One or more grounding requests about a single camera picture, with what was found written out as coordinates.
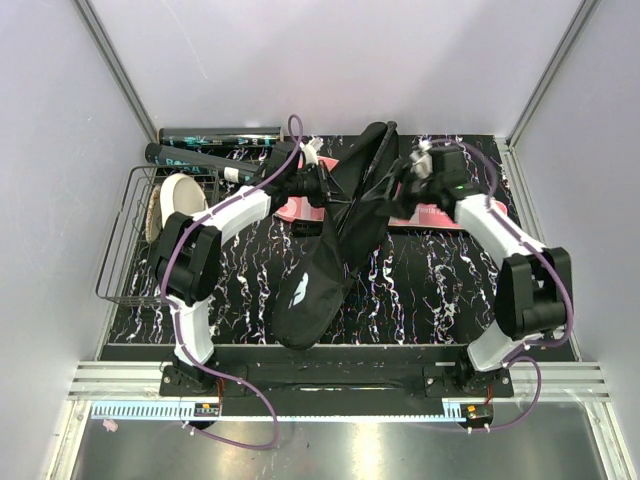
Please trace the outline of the pink racket cover bag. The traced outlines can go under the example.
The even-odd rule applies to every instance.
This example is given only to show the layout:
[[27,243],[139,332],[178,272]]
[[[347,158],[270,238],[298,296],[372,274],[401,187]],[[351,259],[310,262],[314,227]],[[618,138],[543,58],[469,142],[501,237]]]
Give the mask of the pink racket cover bag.
[[407,159],[383,158],[379,162],[359,162],[355,158],[338,161],[323,158],[328,167],[331,196],[325,205],[310,205],[305,197],[290,197],[275,216],[290,224],[315,225],[333,221],[337,232],[373,233],[388,228],[460,230],[454,221],[455,202],[480,192],[464,171],[466,161],[460,150],[434,151],[433,173],[427,178],[439,197],[437,205],[419,204],[413,213],[400,213],[397,192],[406,172]]

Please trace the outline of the black racket bag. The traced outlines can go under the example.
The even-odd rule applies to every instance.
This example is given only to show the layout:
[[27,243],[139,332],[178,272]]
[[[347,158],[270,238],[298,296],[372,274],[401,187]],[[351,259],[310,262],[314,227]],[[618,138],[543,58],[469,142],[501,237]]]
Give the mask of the black racket bag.
[[404,161],[394,121],[374,122],[336,165],[320,169],[329,194],[319,238],[281,282],[272,333],[292,350],[306,350],[324,335],[360,269],[386,236],[390,217],[379,210],[400,182]]

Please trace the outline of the black teal shuttlecock tube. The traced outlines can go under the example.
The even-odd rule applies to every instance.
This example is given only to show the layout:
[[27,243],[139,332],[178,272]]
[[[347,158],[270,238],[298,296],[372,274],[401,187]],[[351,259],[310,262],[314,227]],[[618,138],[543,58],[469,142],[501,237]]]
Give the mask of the black teal shuttlecock tube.
[[271,147],[283,138],[280,127],[161,128],[158,142],[177,148]]

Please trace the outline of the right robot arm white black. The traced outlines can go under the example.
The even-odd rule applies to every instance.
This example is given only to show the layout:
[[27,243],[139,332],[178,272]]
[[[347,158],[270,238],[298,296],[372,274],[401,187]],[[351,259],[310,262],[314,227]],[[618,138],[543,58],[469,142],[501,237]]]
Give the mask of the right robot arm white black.
[[465,144],[422,141],[396,196],[400,213],[434,204],[490,255],[497,277],[494,319],[460,354],[452,373],[457,390],[476,396],[531,347],[565,344],[574,324],[569,253],[548,248],[500,211],[491,190],[472,183]]

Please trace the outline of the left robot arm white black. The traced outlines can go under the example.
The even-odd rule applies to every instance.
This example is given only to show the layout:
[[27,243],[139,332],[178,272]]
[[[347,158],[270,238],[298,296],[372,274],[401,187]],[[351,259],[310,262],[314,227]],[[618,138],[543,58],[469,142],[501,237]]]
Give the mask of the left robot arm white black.
[[214,353],[208,302],[218,282],[222,247],[245,228],[273,215],[289,198],[324,193],[322,146],[320,137],[297,147],[286,142],[276,145],[245,185],[213,206],[189,175],[175,173],[161,184],[162,229],[153,273],[174,324],[173,368],[193,395],[208,394],[216,382],[216,372],[205,364]]

